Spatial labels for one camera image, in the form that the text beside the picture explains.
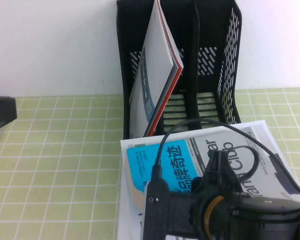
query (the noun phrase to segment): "booklet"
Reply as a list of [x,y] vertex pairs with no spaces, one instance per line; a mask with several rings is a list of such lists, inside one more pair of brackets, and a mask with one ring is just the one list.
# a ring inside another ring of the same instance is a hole
[[182,70],[160,1],[155,0],[130,95],[130,138],[154,134]]

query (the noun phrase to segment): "blue label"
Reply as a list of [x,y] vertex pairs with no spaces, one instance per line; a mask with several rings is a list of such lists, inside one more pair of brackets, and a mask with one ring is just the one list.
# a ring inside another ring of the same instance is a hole
[[[133,184],[142,192],[151,178],[158,149],[159,144],[126,150]],[[184,139],[164,144],[161,166],[162,178],[174,192],[190,192],[192,179],[199,176]]]
[[142,51],[141,59],[140,59],[140,74],[141,74],[144,111],[145,111],[146,119],[149,123],[152,115],[155,112],[155,106],[154,103],[152,102],[150,88],[149,88],[145,48]]

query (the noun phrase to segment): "black file organizer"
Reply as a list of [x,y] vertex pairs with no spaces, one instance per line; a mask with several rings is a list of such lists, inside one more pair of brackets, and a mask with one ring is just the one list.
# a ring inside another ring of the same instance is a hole
[[[153,0],[117,1],[117,38],[124,97],[123,139],[129,139],[130,94],[147,32]],[[172,93],[170,106],[181,117],[163,111],[155,134],[174,124],[168,120],[204,115],[227,124],[240,123],[235,103],[242,16],[234,0],[161,0],[167,24],[181,53],[184,69]],[[212,127],[193,123],[188,130]]]

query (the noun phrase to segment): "white wall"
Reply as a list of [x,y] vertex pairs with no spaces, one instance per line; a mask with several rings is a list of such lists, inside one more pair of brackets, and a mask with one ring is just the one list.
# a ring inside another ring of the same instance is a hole
[[[237,89],[300,86],[300,0],[237,0]],[[0,95],[121,93],[115,0],[0,0]]]

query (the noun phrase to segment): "green tiled floor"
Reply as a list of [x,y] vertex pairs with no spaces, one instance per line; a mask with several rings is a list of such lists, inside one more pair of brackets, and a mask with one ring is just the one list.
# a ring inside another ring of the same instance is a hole
[[[300,88],[237,90],[300,180]],[[0,131],[0,239],[116,239],[122,96],[24,97]]]

